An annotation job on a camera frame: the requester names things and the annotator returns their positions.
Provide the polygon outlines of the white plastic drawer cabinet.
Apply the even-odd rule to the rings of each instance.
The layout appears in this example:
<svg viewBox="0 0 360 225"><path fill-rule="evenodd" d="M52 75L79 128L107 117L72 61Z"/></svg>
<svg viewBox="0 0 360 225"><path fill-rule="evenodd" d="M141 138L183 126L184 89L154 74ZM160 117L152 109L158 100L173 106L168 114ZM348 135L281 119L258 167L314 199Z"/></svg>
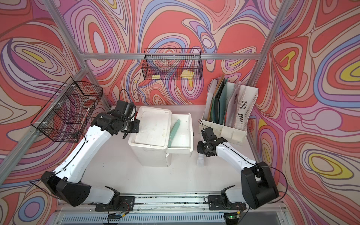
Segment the white plastic drawer cabinet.
<svg viewBox="0 0 360 225"><path fill-rule="evenodd" d="M128 144L144 167L169 167L173 155L191 156L194 150L192 115L173 114L171 110L142 106L136 119L139 132L131 134ZM168 147L170 131L177 120L180 127Z"/></svg>

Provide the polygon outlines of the teal microphone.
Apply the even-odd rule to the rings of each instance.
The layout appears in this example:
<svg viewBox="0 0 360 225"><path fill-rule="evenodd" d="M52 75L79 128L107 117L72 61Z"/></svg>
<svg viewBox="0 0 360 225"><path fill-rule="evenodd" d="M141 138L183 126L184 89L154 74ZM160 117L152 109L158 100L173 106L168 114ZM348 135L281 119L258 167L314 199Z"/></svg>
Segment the teal microphone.
<svg viewBox="0 0 360 225"><path fill-rule="evenodd" d="M175 122L174 126L172 127L172 129L170 131L169 140L168 140L168 147L171 147L173 139L175 138L176 133L177 133L179 127L180 127L180 123L181 123L181 120L177 120Z"/></svg>

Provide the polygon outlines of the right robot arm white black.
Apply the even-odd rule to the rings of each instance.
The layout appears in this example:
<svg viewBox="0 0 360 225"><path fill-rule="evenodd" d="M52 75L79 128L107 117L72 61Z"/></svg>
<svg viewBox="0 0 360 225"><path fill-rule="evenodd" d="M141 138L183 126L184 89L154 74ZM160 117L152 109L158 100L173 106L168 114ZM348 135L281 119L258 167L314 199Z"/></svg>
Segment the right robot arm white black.
<svg viewBox="0 0 360 225"><path fill-rule="evenodd" d="M238 203L246 203L257 209L279 197L271 167L265 162L256 162L238 152L225 138L217 137L213 129L201 130L203 140L198 142L197 152L206 157L220 157L241 176L241 186L229 186L221 190L217 203L230 209Z"/></svg>

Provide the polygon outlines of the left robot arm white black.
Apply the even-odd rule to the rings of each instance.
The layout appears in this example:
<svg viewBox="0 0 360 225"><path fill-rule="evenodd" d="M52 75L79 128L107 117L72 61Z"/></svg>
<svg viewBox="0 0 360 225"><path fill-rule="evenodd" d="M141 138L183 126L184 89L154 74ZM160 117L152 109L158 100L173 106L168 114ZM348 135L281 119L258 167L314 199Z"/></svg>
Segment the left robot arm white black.
<svg viewBox="0 0 360 225"><path fill-rule="evenodd" d="M87 133L74 151L52 172L46 171L40 180L51 195L73 207L90 203L96 211L121 211L119 191L105 187L92 187L82 183L82 177L96 153L114 135L138 133L140 121L135 119L135 104L119 100L114 109L99 113L91 122Z"/></svg>

